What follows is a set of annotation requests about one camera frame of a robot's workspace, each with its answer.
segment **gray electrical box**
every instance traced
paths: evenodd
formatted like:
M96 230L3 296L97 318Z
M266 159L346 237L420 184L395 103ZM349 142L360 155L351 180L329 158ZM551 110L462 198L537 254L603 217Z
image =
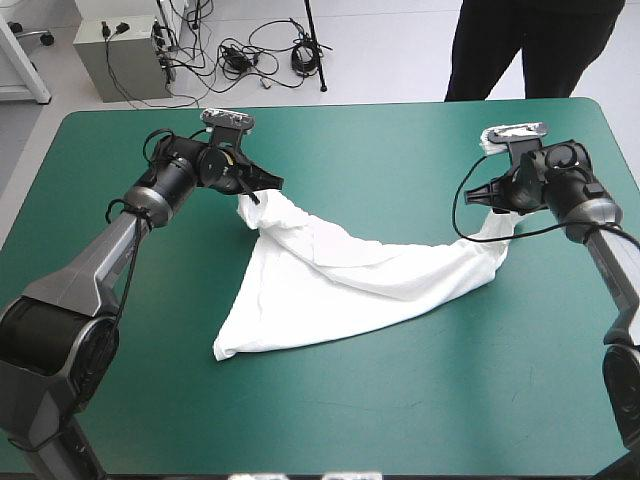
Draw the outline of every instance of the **gray electrical box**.
M111 73L107 66L107 43L102 36L102 21L83 21L73 42L102 100L121 102L171 97L167 75L160 65L162 51L153 38L155 17L116 17L105 18L104 21L111 29L111 35L121 22L130 27L126 32L109 36Z

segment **table surface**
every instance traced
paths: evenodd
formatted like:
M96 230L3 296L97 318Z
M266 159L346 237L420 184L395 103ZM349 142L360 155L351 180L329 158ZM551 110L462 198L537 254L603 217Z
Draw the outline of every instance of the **table surface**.
M356 236L451 243L455 188L481 131L545 121L586 144L640 232L640 195L587 99L246 109L244 141L297 205ZM0 304L75 256L144 170L148 132L197 110L79 112L63 122L0 252ZM469 187L504 172L506 155ZM587 474L624 453L601 377L616 316L586 250L553 233L512 243L495 281L377 332L217 363L211 344L256 233L236 199L197 191L141 250L121 347L79 416L111 473ZM460 212L475 231L486 210ZM525 229L553 223L538 213ZM0 442L0 470L27 471Z

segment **crumpled fabric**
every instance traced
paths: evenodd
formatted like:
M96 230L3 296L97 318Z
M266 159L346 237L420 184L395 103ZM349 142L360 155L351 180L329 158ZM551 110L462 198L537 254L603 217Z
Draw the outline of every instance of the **crumpled fabric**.
M326 342L419 316L490 282L508 241L396 245L354 238L278 190L240 195L238 214L260 237L213 344L217 360ZM522 217L487 215L474 237L513 234Z

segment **black pants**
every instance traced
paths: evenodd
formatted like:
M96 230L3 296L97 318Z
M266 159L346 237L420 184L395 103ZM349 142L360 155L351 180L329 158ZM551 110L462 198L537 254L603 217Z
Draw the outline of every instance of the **black pants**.
M520 49L526 97L568 97L604 50L618 15L539 11L514 0L465 0L445 101L487 98Z

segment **caster wheel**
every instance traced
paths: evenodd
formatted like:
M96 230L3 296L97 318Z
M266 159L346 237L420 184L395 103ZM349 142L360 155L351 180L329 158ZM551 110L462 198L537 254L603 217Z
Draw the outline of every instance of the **caster wheel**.
M55 39L53 38L53 35L51 35L50 33L45 33L44 35L40 36L40 43L42 43L45 47L49 47L53 45L54 41Z
M22 33L22 24L18 22L8 22L12 33Z

